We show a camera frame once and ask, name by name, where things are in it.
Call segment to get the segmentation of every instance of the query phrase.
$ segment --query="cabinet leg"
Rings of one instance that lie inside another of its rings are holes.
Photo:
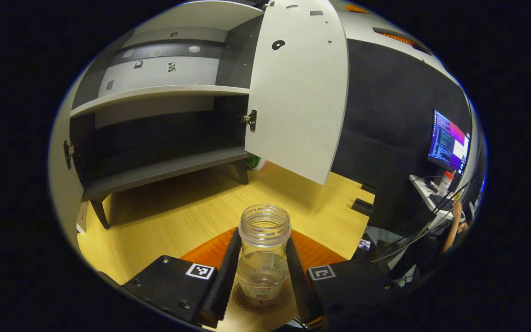
[[[95,215],[98,219],[100,219],[101,225],[105,229],[109,229],[110,225],[108,225],[108,220],[106,219],[106,213],[104,212],[104,206],[101,204],[101,202],[104,201],[104,198],[101,200],[91,200],[91,206],[93,207],[93,210],[95,211]]]
[[[242,184],[249,184],[249,177],[247,177],[247,167],[245,166],[245,160],[237,160],[233,162],[239,179]]]

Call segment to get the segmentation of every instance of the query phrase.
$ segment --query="person's arm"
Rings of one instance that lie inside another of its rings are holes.
[[[448,237],[445,240],[444,248],[442,248],[442,254],[448,250],[452,244],[454,244],[454,238],[456,237],[456,233],[458,231],[458,226],[460,224],[460,214],[462,213],[462,204],[460,202],[455,202],[455,206],[452,208],[452,215],[454,216],[454,220],[452,221],[452,225],[450,227]]]

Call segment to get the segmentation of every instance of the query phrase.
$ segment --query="door hinge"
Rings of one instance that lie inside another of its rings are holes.
[[[255,124],[257,123],[257,110],[252,109],[251,114],[249,115],[247,115],[247,111],[245,111],[245,115],[241,119],[241,122],[249,124],[251,131],[255,131]]]
[[[71,156],[75,152],[75,148],[69,145],[67,141],[63,142],[63,150],[65,150],[65,160],[67,161],[67,168],[71,169]]]

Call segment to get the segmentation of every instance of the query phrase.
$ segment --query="wooden floor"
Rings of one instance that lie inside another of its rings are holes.
[[[368,220],[351,206],[374,199],[361,184],[330,173],[319,185],[272,163],[248,174],[242,185],[233,166],[216,166],[112,194],[104,201],[109,230],[88,207],[86,233],[78,235],[82,254],[122,285],[158,256],[180,257],[238,225],[248,206],[269,203],[287,210],[293,229],[351,258]],[[286,315],[295,317],[291,311]],[[227,317],[222,323],[219,329],[232,327]]]

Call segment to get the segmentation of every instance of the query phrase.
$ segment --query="black hole sticker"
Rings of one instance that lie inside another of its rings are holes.
[[[274,44],[271,45],[272,50],[277,51],[280,47],[286,45],[286,42],[283,40],[276,40]]]

